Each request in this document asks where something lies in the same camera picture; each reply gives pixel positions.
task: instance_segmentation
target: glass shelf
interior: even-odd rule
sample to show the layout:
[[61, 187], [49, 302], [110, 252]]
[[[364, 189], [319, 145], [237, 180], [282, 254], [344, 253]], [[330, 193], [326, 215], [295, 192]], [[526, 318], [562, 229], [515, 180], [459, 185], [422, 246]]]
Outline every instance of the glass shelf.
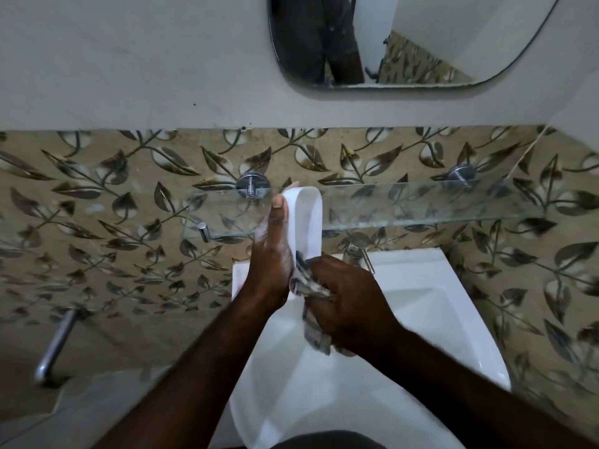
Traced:
[[[526, 199], [512, 181], [432, 181], [360, 184], [318, 188], [323, 230], [408, 226], [484, 219], [542, 217], [543, 209]], [[268, 214], [273, 190], [250, 201], [235, 189], [197, 191], [187, 201], [184, 238], [201, 237], [205, 222], [213, 239], [252, 234]]]

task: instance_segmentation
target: person's right hand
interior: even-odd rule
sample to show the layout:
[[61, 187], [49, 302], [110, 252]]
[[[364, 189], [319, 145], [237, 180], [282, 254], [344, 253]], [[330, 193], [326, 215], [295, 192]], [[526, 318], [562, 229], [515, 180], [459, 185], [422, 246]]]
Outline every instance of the person's right hand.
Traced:
[[333, 301], [306, 298], [322, 330], [337, 346], [368, 360], [407, 329], [397, 321], [369, 271], [331, 256], [308, 260], [315, 278], [331, 290]]

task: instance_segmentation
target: chrome faucet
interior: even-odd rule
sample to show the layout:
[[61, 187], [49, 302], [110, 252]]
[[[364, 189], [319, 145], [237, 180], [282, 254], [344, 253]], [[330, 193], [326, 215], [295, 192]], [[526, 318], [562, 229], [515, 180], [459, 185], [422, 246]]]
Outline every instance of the chrome faucet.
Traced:
[[348, 264], [354, 264], [362, 267], [360, 260], [364, 260], [365, 269], [369, 270], [371, 274], [374, 274], [373, 264], [370, 263], [370, 258], [366, 253], [368, 243], [365, 240], [361, 240], [355, 236], [351, 236], [349, 239], [349, 245], [343, 253], [343, 261]]

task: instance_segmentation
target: sink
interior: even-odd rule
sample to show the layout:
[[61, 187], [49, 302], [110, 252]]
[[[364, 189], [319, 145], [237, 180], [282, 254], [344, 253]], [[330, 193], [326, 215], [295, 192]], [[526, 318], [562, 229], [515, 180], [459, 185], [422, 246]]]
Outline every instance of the sink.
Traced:
[[[371, 253], [375, 278], [395, 317], [472, 370], [509, 389], [489, 331], [439, 249]], [[249, 265], [233, 267], [233, 296]], [[250, 449], [304, 433], [353, 430], [388, 449], [460, 448], [460, 442], [411, 394], [359, 357], [330, 356], [303, 337], [303, 299], [267, 323], [229, 401]]]

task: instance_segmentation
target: hand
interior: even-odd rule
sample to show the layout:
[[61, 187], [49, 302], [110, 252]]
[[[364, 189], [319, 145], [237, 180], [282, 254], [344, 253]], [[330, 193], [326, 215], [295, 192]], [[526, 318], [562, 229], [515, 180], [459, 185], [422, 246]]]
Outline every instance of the hand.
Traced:
[[287, 301], [294, 260], [287, 242], [289, 207], [282, 195], [273, 198], [268, 218], [256, 228], [250, 270], [240, 295], [251, 295], [272, 314]]
[[331, 256], [309, 260], [316, 279], [334, 294], [333, 301], [307, 298], [306, 305], [335, 345], [362, 358], [408, 332], [397, 321], [373, 275]]

